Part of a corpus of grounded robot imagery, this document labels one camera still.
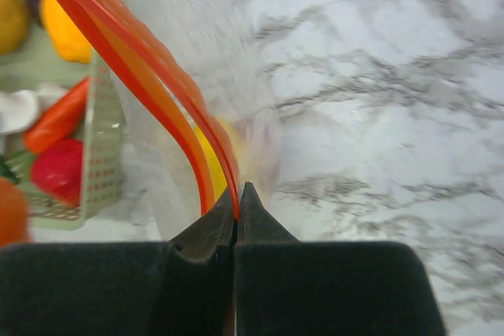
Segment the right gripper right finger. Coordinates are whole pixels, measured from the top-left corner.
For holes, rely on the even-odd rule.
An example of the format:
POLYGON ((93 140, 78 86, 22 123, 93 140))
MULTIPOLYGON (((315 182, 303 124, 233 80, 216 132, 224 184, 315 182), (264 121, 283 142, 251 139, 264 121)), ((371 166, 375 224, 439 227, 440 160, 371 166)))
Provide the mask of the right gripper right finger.
POLYGON ((418 255, 398 242, 300 242, 243 188, 234 248, 240 335, 444 335, 418 255))

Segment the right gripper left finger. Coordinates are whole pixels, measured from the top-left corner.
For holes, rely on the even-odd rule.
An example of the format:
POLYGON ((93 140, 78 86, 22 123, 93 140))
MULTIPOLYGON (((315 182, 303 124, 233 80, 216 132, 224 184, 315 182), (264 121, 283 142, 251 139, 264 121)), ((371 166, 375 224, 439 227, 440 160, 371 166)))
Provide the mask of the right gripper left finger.
POLYGON ((224 193, 163 242, 32 243, 1 251, 4 335, 232 335, 236 223, 224 193))

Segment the clear zip bag orange zipper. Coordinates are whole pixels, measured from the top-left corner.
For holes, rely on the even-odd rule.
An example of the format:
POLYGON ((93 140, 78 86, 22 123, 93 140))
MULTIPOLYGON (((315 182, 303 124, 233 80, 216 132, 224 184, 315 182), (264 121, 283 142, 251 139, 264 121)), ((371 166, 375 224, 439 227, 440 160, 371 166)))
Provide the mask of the clear zip bag orange zipper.
POLYGON ((258 192, 262 129, 280 119, 238 2, 57 1, 109 69, 161 237, 258 192))

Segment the green plastic basket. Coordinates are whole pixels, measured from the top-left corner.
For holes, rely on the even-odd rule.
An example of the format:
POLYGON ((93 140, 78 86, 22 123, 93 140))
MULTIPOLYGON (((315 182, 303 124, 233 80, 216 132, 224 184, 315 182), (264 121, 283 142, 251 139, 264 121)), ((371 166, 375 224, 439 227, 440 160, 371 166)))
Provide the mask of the green plastic basket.
POLYGON ((30 181, 34 156, 24 148, 21 134, 1 139, 3 162, 11 164, 12 172, 19 177, 18 188, 28 201, 34 227, 75 230, 86 219, 119 200, 124 116, 104 61, 98 56, 90 65, 63 61, 37 23, 31 24, 28 39, 21 49, 1 59, 3 92, 34 90, 41 83, 70 88, 86 76, 93 77, 86 113, 73 135, 84 146, 80 207, 59 203, 30 181))

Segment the purple toy onion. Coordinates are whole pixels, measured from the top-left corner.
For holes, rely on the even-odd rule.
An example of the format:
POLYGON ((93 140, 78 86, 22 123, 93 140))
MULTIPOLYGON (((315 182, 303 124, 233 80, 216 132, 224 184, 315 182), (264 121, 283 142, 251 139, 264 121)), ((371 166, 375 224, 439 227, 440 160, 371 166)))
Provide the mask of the purple toy onion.
POLYGON ((269 198, 280 171, 282 131, 279 122, 270 122, 262 129, 256 164, 256 181, 262 198, 269 198))

